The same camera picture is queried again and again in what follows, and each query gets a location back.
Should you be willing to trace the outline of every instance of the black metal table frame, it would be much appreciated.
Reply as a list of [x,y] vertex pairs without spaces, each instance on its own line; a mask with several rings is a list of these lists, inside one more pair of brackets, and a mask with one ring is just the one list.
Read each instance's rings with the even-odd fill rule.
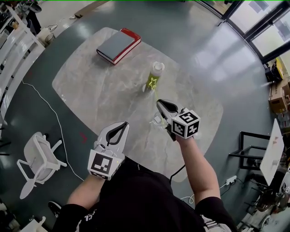
[[251,159],[251,160],[262,160],[263,157],[261,156],[253,156],[253,155],[245,155],[246,151],[249,151],[250,149],[259,149],[259,150],[266,150],[265,147],[259,147],[259,146],[249,146],[247,148],[244,148],[244,136],[250,136],[250,137],[255,137],[259,139],[265,139],[265,140],[270,140],[270,136],[268,135],[259,135],[259,134],[254,134],[254,133],[249,133],[249,132],[244,132],[241,131],[240,133],[240,144],[239,150],[236,150],[232,153],[229,154],[229,156],[234,156],[234,157],[239,157],[240,158],[240,169],[249,169],[249,170],[260,170],[258,167],[253,167],[253,166],[244,166],[244,159]]

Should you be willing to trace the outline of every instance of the forearm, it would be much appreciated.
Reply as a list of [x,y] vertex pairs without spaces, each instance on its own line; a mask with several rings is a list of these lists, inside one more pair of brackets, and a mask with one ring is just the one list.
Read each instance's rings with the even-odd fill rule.
[[90,209],[97,202],[104,182],[104,179],[89,175],[70,195],[68,204]]
[[178,142],[196,203],[206,197],[220,197],[216,173],[204,158],[193,137],[186,140],[178,138]]

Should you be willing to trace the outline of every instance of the yellow-green star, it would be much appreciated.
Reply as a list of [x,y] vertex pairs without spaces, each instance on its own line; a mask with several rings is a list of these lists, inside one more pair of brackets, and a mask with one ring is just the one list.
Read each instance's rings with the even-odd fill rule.
[[153,77],[151,77],[151,82],[149,83],[149,86],[151,86],[151,89],[155,89],[156,81],[157,79],[154,79]]

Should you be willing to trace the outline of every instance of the black and white marker cube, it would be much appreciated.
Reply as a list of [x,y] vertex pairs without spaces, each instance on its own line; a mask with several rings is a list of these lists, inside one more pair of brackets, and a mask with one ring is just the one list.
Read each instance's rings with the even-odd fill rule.
[[171,132],[185,139],[198,131],[200,117],[193,111],[187,110],[172,118]]
[[122,161],[123,159],[91,150],[87,170],[91,175],[111,180]]

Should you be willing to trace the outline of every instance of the gray book cover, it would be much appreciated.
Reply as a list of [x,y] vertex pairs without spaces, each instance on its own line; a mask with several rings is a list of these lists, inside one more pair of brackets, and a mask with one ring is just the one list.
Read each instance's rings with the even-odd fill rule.
[[97,50],[113,60],[132,42],[134,42],[134,38],[118,31],[116,34],[112,35],[109,39],[103,42]]

